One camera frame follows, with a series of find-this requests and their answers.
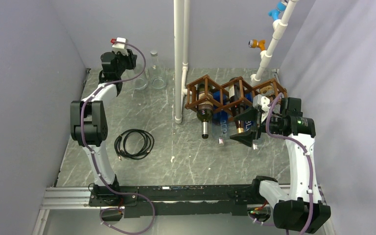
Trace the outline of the clear bottle with cork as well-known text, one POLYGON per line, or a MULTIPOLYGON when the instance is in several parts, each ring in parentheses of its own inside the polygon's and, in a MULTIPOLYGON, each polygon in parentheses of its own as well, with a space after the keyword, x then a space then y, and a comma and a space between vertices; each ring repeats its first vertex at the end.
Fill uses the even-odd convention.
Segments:
POLYGON ((148 78, 147 78, 146 71, 143 68, 142 64, 137 64, 136 67, 133 70, 130 70, 129 71, 129 77, 133 78, 136 75, 138 75, 139 73, 140 73, 140 76, 133 79, 134 89, 135 90, 144 90, 148 85, 148 78))

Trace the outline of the clear bottle dark label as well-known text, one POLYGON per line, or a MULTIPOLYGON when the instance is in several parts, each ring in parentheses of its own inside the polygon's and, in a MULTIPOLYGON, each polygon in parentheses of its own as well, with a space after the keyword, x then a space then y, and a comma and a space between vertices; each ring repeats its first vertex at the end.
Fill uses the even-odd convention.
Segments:
POLYGON ((151 50, 150 58, 152 64, 148 69, 148 73, 151 80, 151 86, 154 89, 164 89, 167 85, 167 79, 158 52, 156 50, 151 50))

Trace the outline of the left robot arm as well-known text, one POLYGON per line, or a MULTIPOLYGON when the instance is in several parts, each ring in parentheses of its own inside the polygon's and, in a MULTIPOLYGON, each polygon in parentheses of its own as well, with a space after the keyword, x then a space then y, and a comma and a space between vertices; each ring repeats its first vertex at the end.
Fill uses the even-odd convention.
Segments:
POLYGON ((136 67, 137 56, 130 49, 110 51, 100 57, 102 70, 97 88, 86 98, 70 104, 70 134, 89 158, 94 184, 91 196, 107 205, 118 204, 120 186, 108 159, 108 123, 105 105, 122 90, 122 75, 136 67))

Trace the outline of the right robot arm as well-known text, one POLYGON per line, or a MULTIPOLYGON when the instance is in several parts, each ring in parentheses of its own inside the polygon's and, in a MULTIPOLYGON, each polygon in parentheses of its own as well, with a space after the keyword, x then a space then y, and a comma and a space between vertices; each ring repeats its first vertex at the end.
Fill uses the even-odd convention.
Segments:
POLYGON ((267 202, 276 228, 300 234, 316 233, 330 218, 330 206, 323 203, 314 164, 315 123, 303 116, 299 98, 277 96, 273 101, 258 95, 253 105, 235 120, 254 121, 246 132, 230 138, 256 148, 262 133, 284 140, 290 163, 290 188, 286 193, 273 177, 257 176, 250 186, 234 190, 230 196, 238 204, 267 202))

